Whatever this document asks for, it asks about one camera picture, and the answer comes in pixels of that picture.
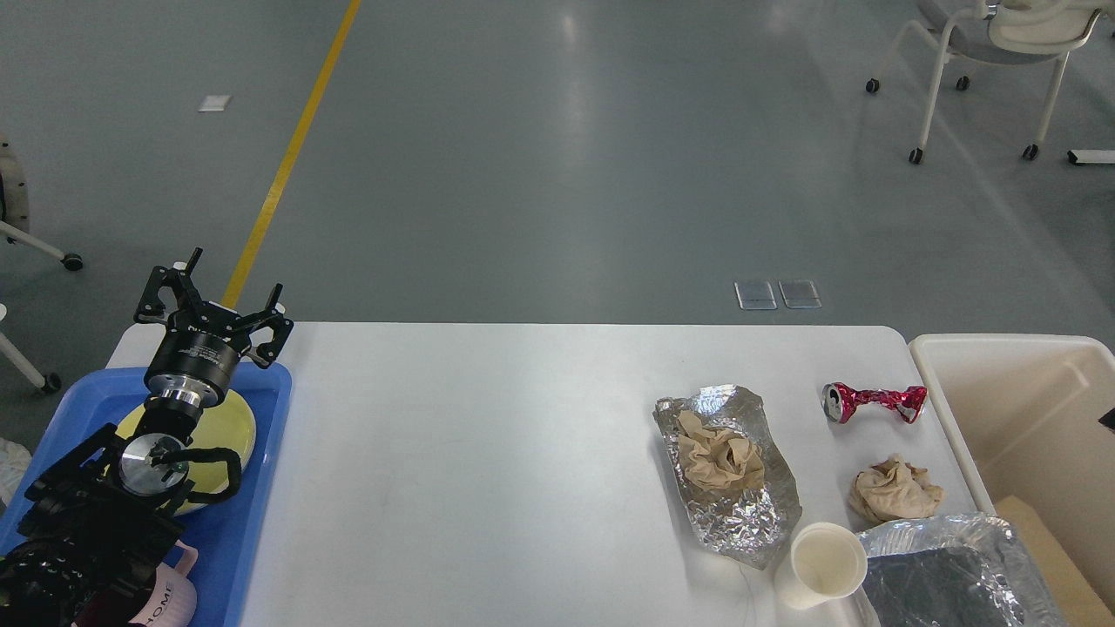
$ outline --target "pink mug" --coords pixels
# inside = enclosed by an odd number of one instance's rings
[[[161,563],[155,569],[154,585],[151,596],[143,607],[127,619],[128,625],[142,625],[143,627],[186,627],[190,619],[194,617],[197,609],[197,590],[194,585],[186,579],[190,571],[197,563],[197,549],[183,544],[181,541],[175,546],[182,549],[182,557],[178,563],[173,567]],[[108,596],[94,597],[89,606],[77,617],[72,627],[99,627],[109,623],[119,623],[113,617],[119,616],[124,611],[123,604],[130,601],[135,607],[139,601],[136,599],[112,598]]]

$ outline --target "robotic arm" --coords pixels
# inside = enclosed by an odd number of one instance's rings
[[[293,328],[277,284],[259,312],[240,316],[202,300],[191,273],[201,258],[152,270],[135,320],[166,327],[144,376],[151,396],[135,434],[106,424],[28,488],[35,504],[19,524],[27,541],[0,560],[0,625],[68,627],[98,592],[134,597],[182,536],[174,512],[186,501],[217,503],[240,489],[241,460],[230,448],[191,450],[202,413],[220,405],[243,357],[269,367]],[[174,295],[167,315],[159,298]],[[269,341],[252,334],[270,329]],[[224,463],[229,486],[193,491],[192,464]]]

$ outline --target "crumpled paper towel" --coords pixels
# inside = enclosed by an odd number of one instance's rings
[[[855,475],[849,496],[852,509],[875,524],[931,517],[943,500],[944,489],[930,483],[929,471],[899,454]]]
[[[701,490],[739,494],[763,488],[759,447],[730,428],[706,428],[692,412],[678,414],[678,457],[686,479]]]
[[[20,444],[0,437],[0,501],[10,505],[19,482],[31,463],[31,454]]]

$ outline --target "paper cup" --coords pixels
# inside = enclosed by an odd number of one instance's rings
[[[831,522],[813,523],[794,538],[774,577],[778,600],[808,609],[855,591],[867,575],[867,553],[854,533]]]
[[[197,608],[197,590],[186,579],[197,561],[197,549],[176,543],[182,549],[178,563],[158,565],[146,598],[127,598],[106,590],[85,607],[71,627],[103,625],[142,625],[144,627],[186,627]]]

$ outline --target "foil tray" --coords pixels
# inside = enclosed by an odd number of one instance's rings
[[[710,495],[689,483],[678,461],[678,414],[683,409],[700,416],[706,426],[730,428],[758,445],[766,466],[763,488],[746,490],[738,499],[730,499]],[[763,570],[769,566],[802,518],[802,505],[797,482],[770,437],[763,399],[737,385],[702,387],[691,398],[659,399],[655,404],[655,422],[666,442],[678,492],[697,540],[705,548],[752,568]]]
[[[982,513],[896,520],[860,533],[863,590],[883,627],[1068,623],[1009,522]]]

